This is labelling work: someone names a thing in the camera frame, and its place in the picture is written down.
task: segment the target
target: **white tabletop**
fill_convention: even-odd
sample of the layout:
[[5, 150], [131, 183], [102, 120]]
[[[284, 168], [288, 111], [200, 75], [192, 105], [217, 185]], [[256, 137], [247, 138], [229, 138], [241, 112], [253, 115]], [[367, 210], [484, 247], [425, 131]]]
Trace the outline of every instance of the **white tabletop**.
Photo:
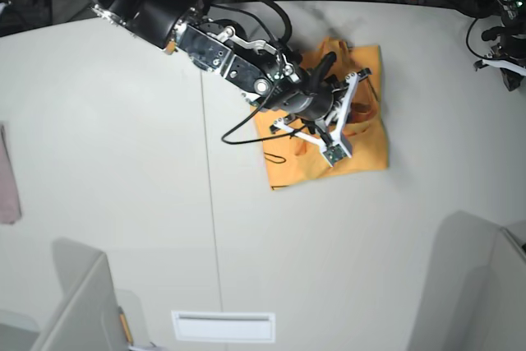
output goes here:
[[525, 95], [473, 70], [456, 12], [283, 6], [294, 43], [381, 46], [388, 170], [272, 192], [260, 146], [219, 140], [248, 112], [235, 87], [102, 21], [60, 25], [0, 40], [0, 120], [25, 212], [2, 244], [103, 248], [151, 339], [174, 348], [171, 309], [221, 308], [276, 312], [279, 351], [459, 344], [458, 301], [494, 224], [526, 218]]

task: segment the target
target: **orange bag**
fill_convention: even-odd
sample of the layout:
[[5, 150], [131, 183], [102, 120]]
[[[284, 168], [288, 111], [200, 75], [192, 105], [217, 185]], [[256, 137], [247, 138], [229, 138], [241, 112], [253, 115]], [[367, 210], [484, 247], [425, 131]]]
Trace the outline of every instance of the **orange bag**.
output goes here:
[[[351, 123], [344, 129], [344, 135], [353, 146], [353, 157], [340, 160], [333, 168], [325, 162], [317, 145], [297, 137], [264, 141], [267, 173], [270, 187], [280, 189], [306, 180], [314, 180], [347, 173], [368, 170], [383, 170], [388, 166], [388, 149], [385, 130], [381, 123], [381, 60], [378, 46], [353, 48], [336, 39], [325, 39], [316, 51], [303, 54], [302, 67], [316, 66], [330, 51], [338, 59], [329, 71], [340, 81], [352, 71], [369, 67], [372, 75], [369, 81], [359, 83], [351, 104]], [[269, 126], [287, 114], [283, 111], [269, 111], [255, 116], [260, 137], [271, 136]], [[302, 126], [300, 120], [291, 127]]]

